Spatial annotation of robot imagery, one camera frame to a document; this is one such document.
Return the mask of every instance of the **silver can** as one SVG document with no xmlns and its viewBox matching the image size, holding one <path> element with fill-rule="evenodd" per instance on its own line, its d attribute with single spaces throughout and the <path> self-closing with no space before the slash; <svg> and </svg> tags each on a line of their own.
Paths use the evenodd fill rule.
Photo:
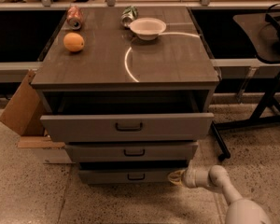
<svg viewBox="0 0 280 224">
<path fill-rule="evenodd" d="M 128 6 L 124 9 L 121 16 L 121 24 L 125 28 L 130 28 L 132 21 L 135 21 L 138 18 L 138 10 L 134 6 Z"/>
</svg>

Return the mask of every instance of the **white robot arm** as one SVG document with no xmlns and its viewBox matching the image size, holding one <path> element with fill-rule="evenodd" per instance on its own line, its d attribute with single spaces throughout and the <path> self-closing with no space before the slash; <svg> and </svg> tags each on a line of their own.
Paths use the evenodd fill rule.
<svg viewBox="0 0 280 224">
<path fill-rule="evenodd" d="M 168 178 L 172 183 L 190 189 L 222 191 L 229 206 L 225 224 L 271 224 L 269 217 L 258 204 L 243 198 L 222 166 L 212 166 L 208 171 L 191 168 L 178 170 L 170 173 Z"/>
</svg>

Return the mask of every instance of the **can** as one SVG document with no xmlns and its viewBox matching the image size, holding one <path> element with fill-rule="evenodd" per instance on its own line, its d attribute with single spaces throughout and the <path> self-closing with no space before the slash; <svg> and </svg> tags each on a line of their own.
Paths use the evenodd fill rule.
<svg viewBox="0 0 280 224">
<path fill-rule="evenodd" d="M 129 28 L 132 21 L 138 18 L 138 10 L 134 6 L 128 6 L 124 9 L 121 16 L 121 24 L 125 28 Z"/>
<path fill-rule="evenodd" d="M 82 27 L 83 13 L 78 6 L 70 7 L 67 10 L 67 24 L 73 29 L 78 30 Z"/>
</svg>

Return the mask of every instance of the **floor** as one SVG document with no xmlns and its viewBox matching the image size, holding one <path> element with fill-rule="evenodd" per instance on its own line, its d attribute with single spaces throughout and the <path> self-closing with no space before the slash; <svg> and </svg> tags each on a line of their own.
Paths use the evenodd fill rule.
<svg viewBox="0 0 280 224">
<path fill-rule="evenodd" d="M 5 102 L 0 102 L 0 114 Z M 216 121 L 248 118 L 255 105 L 212 105 Z M 280 224 L 280 124 L 222 133 L 231 158 L 219 163 L 210 133 L 200 141 L 195 168 L 221 164 L 233 185 Z M 224 223 L 222 194 L 170 183 L 89 186 L 74 164 L 43 164 L 0 122 L 0 224 Z"/>
</svg>

